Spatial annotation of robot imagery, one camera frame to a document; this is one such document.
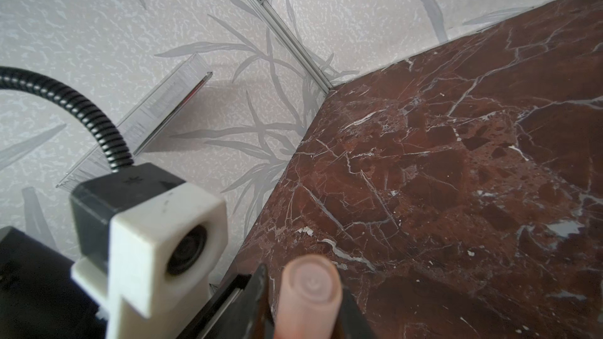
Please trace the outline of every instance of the cable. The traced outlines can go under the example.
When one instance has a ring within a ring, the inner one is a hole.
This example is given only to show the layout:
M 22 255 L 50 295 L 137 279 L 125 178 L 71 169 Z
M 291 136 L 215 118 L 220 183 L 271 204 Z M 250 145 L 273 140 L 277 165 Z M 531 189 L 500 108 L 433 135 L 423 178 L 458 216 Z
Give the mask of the cable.
M 75 89 L 39 73 L 0 66 L 0 89 L 35 94 L 67 110 L 94 136 L 112 171 L 134 164 L 124 138 L 95 104 Z

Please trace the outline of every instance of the metal frame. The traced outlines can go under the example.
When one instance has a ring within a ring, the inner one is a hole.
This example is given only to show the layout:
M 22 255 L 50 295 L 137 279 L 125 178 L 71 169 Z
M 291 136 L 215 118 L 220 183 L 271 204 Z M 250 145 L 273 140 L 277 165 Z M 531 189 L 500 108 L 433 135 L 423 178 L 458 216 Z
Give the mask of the metal frame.
M 279 37 L 283 45 L 291 52 L 293 57 L 302 65 L 304 70 L 314 79 L 316 84 L 324 91 L 329 93 L 333 85 L 329 82 L 324 73 L 314 63 L 312 57 L 307 53 L 306 49 L 291 33 L 287 25 L 277 15 L 272 6 L 266 0 L 247 0 L 254 11 L 259 15 L 266 25 Z

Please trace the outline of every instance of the floral wallpaper pattern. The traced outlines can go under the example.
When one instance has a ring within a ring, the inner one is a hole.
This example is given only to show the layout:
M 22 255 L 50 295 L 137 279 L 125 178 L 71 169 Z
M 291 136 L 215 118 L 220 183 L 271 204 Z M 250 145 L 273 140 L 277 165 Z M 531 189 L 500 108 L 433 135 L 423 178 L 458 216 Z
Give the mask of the floral wallpaper pattern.
M 334 84 L 550 0 L 268 0 Z M 0 0 L 0 64 L 82 91 L 118 121 L 178 62 L 214 78 L 138 162 L 227 200 L 217 283 L 324 94 L 244 0 Z M 93 145 L 52 104 L 0 92 L 0 225 L 76 259 L 63 174 Z

